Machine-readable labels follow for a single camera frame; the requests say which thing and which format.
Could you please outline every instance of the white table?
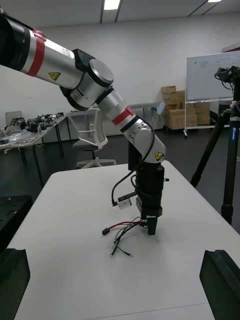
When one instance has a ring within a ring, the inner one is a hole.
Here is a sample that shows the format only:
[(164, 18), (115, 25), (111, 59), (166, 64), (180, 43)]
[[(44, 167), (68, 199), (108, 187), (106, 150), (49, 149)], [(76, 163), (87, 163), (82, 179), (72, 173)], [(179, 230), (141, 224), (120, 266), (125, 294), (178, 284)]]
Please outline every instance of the white table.
[[(126, 164), (53, 174), (9, 248), (26, 249), (31, 278), (15, 320), (213, 320), (199, 274), (205, 250), (240, 266), (240, 236), (167, 161), (155, 236), (126, 235), (110, 258), (115, 223), (139, 215), (111, 205)], [(133, 191), (129, 180), (115, 198)]]

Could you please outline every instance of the stack of cardboard boxes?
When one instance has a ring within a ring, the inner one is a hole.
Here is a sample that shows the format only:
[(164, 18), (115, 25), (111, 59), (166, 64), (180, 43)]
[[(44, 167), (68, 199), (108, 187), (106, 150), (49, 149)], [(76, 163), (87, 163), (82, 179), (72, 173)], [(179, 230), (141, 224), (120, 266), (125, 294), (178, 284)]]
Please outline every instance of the stack of cardboard boxes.
[[(185, 91), (176, 91), (176, 86), (161, 88), (165, 102), (165, 126), (172, 130), (185, 127)], [(186, 126), (197, 127), (210, 124), (210, 103), (186, 105)]]
[[(176, 86), (164, 86), (161, 88), (165, 102), (165, 126), (172, 130), (185, 127), (185, 91), (176, 91)], [(186, 125), (196, 127), (198, 117), (194, 105), (187, 106)]]
[(197, 125), (210, 125), (210, 102), (195, 103)]

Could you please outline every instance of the clutter on desk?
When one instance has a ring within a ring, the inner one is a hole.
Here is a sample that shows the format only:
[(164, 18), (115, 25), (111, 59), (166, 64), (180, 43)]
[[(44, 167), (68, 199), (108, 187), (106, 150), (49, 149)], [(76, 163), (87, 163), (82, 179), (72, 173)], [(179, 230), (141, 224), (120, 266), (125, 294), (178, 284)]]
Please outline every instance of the clutter on desk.
[(12, 118), (10, 126), (19, 127), (21, 130), (24, 130), (27, 126), (26, 121), (23, 117), (21, 118)]
[(17, 144), (20, 147), (23, 144), (31, 143), (36, 140), (36, 134), (52, 127), (63, 116), (63, 112), (58, 112), (38, 115), (27, 121), (23, 117), (12, 118), (10, 125), (6, 125), (3, 129), (0, 126), (0, 145)]

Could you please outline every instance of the robotic arm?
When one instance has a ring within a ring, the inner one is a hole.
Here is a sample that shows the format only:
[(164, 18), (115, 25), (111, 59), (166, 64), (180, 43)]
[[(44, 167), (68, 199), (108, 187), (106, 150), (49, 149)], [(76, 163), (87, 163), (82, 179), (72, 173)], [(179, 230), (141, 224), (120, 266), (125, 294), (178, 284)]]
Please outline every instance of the robotic arm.
[[(80, 49), (70, 51), (52, 42), (41, 31), (6, 15), (1, 7), (0, 65), (59, 86), (70, 105), (80, 111), (96, 103), (120, 129), (130, 142), (128, 168), (136, 171), (136, 181), (135, 192), (119, 201), (126, 204), (131, 196), (137, 195), (141, 218), (146, 220), (148, 234), (154, 235), (158, 217), (162, 215), (161, 162), (166, 148), (151, 126), (136, 116), (112, 87), (111, 70)], [(113, 196), (112, 204), (117, 205)]]

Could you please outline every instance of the warning sticker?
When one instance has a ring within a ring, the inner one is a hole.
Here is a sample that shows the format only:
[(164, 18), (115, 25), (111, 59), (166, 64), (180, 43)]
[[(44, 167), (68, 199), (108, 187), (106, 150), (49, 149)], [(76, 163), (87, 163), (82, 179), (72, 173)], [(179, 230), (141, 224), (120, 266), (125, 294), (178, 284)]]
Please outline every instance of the warning sticker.
[(156, 157), (156, 160), (159, 161), (160, 159), (162, 159), (162, 157), (164, 156), (163, 153), (161, 152), (155, 152), (155, 157)]
[(50, 77), (52, 78), (52, 80), (58, 80), (59, 76), (60, 76), (60, 72), (49, 72)]

